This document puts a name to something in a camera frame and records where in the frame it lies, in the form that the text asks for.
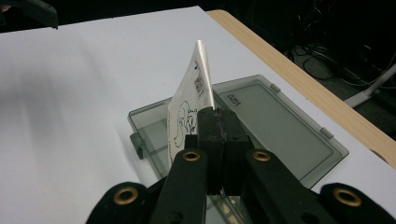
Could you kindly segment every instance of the white card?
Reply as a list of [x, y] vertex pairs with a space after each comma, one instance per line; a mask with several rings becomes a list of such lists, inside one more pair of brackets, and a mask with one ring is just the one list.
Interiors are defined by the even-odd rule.
[[169, 166], [184, 149], [186, 134], [196, 134], [198, 111], [209, 106], [215, 107], [212, 83], [205, 44], [198, 40], [187, 72], [168, 106]]

